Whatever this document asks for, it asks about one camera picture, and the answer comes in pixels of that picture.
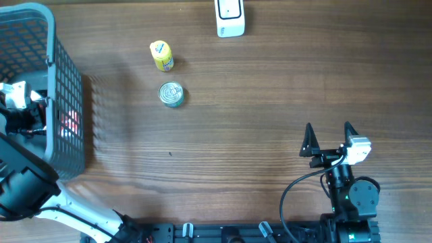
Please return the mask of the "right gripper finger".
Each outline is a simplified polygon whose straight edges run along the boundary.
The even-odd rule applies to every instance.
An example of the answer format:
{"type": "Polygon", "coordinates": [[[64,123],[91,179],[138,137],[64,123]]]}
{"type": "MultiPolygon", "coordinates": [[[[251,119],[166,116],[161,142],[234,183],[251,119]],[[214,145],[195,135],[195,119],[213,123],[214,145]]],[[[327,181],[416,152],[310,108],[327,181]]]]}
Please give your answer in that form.
{"type": "Polygon", "coordinates": [[[320,146],[311,123],[307,123],[304,140],[300,148],[300,157],[314,157],[320,153],[320,146]]]}
{"type": "Polygon", "coordinates": [[[344,123],[344,135],[345,140],[349,140],[351,136],[357,136],[358,132],[354,129],[350,122],[346,121],[344,123]]]}

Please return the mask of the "yellow mentos gum bottle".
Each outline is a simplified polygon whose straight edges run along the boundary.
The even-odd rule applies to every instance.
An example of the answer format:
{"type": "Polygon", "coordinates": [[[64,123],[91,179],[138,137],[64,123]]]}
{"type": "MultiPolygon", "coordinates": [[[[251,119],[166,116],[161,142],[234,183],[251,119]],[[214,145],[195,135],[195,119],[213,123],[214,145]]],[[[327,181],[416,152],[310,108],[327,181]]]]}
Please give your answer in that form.
{"type": "Polygon", "coordinates": [[[150,44],[151,55],[157,69],[168,72],[174,66],[173,55],[170,46],[163,40],[157,40],[150,44]]]}

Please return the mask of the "round tin can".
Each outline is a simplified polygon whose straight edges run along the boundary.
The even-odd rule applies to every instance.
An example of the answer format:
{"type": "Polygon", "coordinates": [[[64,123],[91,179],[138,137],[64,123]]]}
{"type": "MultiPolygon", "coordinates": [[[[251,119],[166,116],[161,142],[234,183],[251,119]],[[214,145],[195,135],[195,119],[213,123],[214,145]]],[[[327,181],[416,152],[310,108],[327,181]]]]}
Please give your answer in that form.
{"type": "Polygon", "coordinates": [[[179,107],[184,101],[184,89],[178,82],[165,82],[158,90],[158,95],[166,107],[179,107]]]}

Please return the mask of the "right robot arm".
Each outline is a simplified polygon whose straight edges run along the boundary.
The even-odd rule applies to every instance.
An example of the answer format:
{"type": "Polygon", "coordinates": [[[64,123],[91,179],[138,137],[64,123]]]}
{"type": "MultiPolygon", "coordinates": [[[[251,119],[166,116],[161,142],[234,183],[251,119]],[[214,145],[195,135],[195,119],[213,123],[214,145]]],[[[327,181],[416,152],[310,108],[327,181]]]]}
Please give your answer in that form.
{"type": "Polygon", "coordinates": [[[311,168],[323,168],[332,213],[320,216],[317,242],[380,243],[377,205],[379,183],[366,176],[354,177],[352,166],[366,159],[372,143],[358,134],[349,122],[344,124],[345,143],[335,149],[320,149],[311,124],[305,128],[301,157],[310,157],[311,168]]]}

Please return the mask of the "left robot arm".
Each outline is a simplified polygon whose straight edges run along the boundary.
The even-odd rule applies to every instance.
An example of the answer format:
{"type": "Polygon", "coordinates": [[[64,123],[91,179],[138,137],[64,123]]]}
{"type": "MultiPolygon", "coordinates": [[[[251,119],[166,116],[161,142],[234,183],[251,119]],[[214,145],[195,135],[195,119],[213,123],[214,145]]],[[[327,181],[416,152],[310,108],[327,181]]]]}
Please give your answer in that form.
{"type": "Polygon", "coordinates": [[[72,227],[95,242],[142,242],[143,229],[131,217],[70,192],[49,164],[7,137],[9,123],[27,120],[26,113],[1,101],[1,221],[37,217],[72,227]]]}

